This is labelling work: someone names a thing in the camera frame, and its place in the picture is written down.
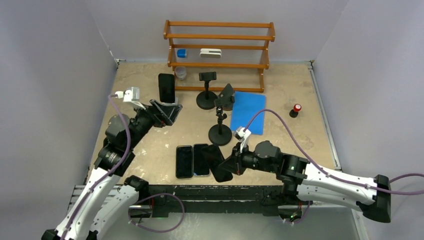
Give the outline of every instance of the phone screen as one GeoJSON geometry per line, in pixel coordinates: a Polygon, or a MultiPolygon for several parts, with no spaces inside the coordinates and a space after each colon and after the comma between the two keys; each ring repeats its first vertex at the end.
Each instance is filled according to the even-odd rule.
{"type": "Polygon", "coordinates": [[[201,149],[207,146],[207,144],[193,145],[193,169],[195,176],[208,176],[211,173],[211,171],[209,170],[208,163],[206,162],[201,152],[201,149]]]}
{"type": "Polygon", "coordinates": [[[177,179],[193,177],[193,147],[178,146],[176,148],[175,176],[177,179]]]}
{"type": "Polygon", "coordinates": [[[203,154],[203,157],[206,160],[206,163],[209,166],[213,177],[218,183],[231,181],[233,179],[231,172],[218,167],[225,160],[218,146],[205,146],[201,149],[201,153],[203,154]]]}

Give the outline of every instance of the table surface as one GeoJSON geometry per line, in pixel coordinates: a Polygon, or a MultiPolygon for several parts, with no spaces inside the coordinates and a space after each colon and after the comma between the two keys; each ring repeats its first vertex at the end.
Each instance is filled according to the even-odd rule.
{"type": "MultiPolygon", "coordinates": [[[[187,78],[177,80],[176,84],[183,86],[203,86],[199,81],[199,72],[217,72],[217,80],[210,83],[211,87],[224,87],[230,83],[234,88],[257,88],[259,77],[257,69],[237,68],[187,68],[187,78]]],[[[140,101],[149,104],[150,99],[159,100],[158,74],[172,73],[165,63],[130,63],[119,65],[113,84],[112,93],[124,91],[128,87],[140,88],[140,101]]],[[[334,169],[332,151],[327,132],[323,123],[321,110],[317,101],[313,81],[308,67],[304,64],[271,64],[264,71],[266,108],[276,111],[286,121],[294,137],[301,147],[320,165],[334,169]],[[291,118],[290,110],[294,104],[301,104],[302,110],[298,117],[291,118]]],[[[136,175],[150,184],[165,185],[280,185],[275,174],[247,169],[241,176],[234,176],[232,181],[218,183],[210,176],[194,176],[178,179],[175,177],[176,147],[194,144],[210,144],[209,129],[217,124],[215,109],[202,110],[196,104],[195,91],[177,91],[178,103],[182,104],[173,126],[152,128],[141,142],[134,148],[135,158],[128,167],[119,183],[126,177],[136,175]]],[[[130,118],[135,115],[129,104],[121,99],[114,99],[123,114],[130,118]]],[[[230,125],[231,111],[225,112],[228,118],[223,121],[230,125]]],[[[91,162],[96,160],[102,148],[105,131],[109,119],[116,115],[114,108],[108,104],[97,137],[91,162]]],[[[256,144],[269,140],[281,152],[303,157],[290,139],[284,126],[273,114],[265,113],[263,135],[252,135],[249,147],[253,150],[256,144]]],[[[231,154],[237,140],[220,149],[225,158],[231,154]]]]}

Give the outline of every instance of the black smartphone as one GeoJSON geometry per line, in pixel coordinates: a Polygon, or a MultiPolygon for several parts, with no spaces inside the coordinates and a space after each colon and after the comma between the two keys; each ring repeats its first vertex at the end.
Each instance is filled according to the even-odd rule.
{"type": "Polygon", "coordinates": [[[201,152],[201,149],[207,146],[206,143],[193,145],[193,172],[195,176],[209,176],[211,174],[208,163],[201,152]]]}
{"type": "Polygon", "coordinates": [[[175,76],[168,73],[159,73],[159,100],[162,103],[175,103],[175,76]]]}
{"type": "Polygon", "coordinates": [[[193,147],[176,147],[175,176],[177,179],[188,179],[193,177],[193,147]]]}
{"type": "Polygon", "coordinates": [[[209,145],[202,147],[201,153],[203,154],[213,177],[218,183],[231,181],[233,179],[233,174],[231,174],[231,172],[218,167],[225,160],[223,153],[218,146],[209,145]]]}

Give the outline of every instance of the black phone holder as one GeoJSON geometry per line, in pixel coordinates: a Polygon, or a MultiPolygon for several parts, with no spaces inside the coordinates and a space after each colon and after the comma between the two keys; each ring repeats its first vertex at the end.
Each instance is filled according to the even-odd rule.
{"type": "Polygon", "coordinates": [[[215,107],[215,99],[217,95],[209,91],[209,82],[217,79],[217,72],[199,72],[199,81],[204,81],[204,91],[196,97],[196,103],[203,110],[210,110],[215,107]]]}
{"type": "Polygon", "coordinates": [[[223,124],[223,120],[227,118],[227,114],[223,114],[224,110],[222,106],[216,107],[216,116],[218,117],[218,124],[213,125],[209,129],[208,137],[211,143],[217,146],[227,145],[233,134],[231,129],[223,124]]]}
{"type": "Polygon", "coordinates": [[[222,92],[218,94],[218,98],[215,99],[215,107],[221,106],[224,111],[233,110],[233,104],[236,102],[234,93],[233,87],[228,83],[222,92]]]}

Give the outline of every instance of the blue mat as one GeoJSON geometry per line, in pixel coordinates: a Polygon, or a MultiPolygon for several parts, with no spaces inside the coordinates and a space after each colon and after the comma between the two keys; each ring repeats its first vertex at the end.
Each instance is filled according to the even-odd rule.
{"type": "MultiPolygon", "coordinates": [[[[246,127],[250,119],[260,110],[265,108],[267,97],[260,94],[236,91],[235,103],[232,106],[231,123],[232,131],[238,127],[246,127]]],[[[264,112],[261,112],[249,126],[252,134],[262,135],[264,133],[264,112]]]]}

